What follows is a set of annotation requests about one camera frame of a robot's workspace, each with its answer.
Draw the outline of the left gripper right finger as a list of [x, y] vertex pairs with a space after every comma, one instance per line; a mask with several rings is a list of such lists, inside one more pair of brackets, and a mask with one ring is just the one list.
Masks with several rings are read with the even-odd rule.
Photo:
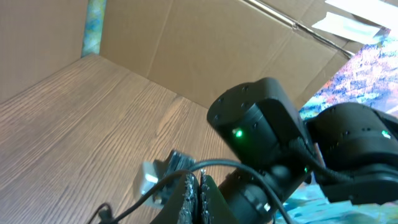
[[199, 214], [202, 224], [238, 224], [218, 186], [205, 169], [200, 170]]

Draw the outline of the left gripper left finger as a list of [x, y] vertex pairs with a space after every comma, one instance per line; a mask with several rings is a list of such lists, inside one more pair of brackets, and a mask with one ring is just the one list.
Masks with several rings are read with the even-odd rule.
[[184, 174], [163, 209], [150, 224], [194, 224], [198, 218], [198, 181]]

